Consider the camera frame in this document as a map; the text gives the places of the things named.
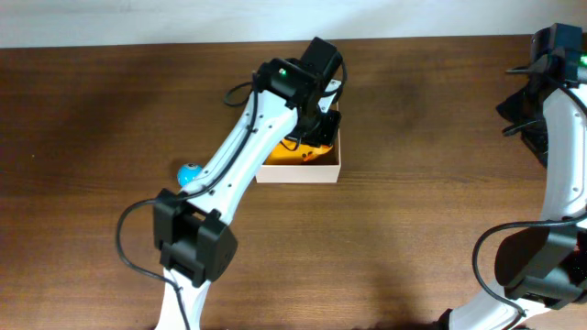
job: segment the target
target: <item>box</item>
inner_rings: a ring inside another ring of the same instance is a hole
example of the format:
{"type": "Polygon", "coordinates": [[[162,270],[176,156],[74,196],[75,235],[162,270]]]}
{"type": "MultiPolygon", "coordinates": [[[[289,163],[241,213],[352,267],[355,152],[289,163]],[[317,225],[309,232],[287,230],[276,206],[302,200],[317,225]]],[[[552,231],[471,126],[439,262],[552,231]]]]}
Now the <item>box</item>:
{"type": "Polygon", "coordinates": [[[257,183],[336,183],[340,174],[340,130],[334,147],[326,155],[305,165],[261,165],[257,183]]]}

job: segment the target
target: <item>white backdrop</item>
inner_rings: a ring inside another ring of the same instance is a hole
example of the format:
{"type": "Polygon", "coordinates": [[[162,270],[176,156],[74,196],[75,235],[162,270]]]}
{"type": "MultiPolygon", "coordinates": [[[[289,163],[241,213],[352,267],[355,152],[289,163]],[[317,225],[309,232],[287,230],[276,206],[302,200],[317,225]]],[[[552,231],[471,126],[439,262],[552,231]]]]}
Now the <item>white backdrop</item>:
{"type": "Polygon", "coordinates": [[[0,47],[530,34],[587,0],[0,0],[0,47]]]}

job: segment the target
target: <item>orange object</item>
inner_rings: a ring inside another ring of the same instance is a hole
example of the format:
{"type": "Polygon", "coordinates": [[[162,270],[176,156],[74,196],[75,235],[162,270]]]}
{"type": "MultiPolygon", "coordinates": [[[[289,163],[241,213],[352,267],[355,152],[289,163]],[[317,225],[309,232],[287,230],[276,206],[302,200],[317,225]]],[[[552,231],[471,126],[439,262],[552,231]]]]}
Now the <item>orange object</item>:
{"type": "Polygon", "coordinates": [[[293,141],[284,139],[282,143],[273,149],[271,155],[265,161],[265,165],[301,165],[317,159],[320,155],[324,155],[332,149],[329,146],[315,148],[302,144],[294,150],[295,144],[293,141]]]}

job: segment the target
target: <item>blue sphere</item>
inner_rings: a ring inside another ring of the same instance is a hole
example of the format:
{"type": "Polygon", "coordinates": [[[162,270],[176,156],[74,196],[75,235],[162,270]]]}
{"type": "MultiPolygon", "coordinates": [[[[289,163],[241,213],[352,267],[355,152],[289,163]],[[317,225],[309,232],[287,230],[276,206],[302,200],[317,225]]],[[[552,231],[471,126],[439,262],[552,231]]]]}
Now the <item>blue sphere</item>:
{"type": "Polygon", "coordinates": [[[200,174],[202,168],[199,165],[189,163],[183,165],[177,172],[177,182],[183,187],[200,174]]]}

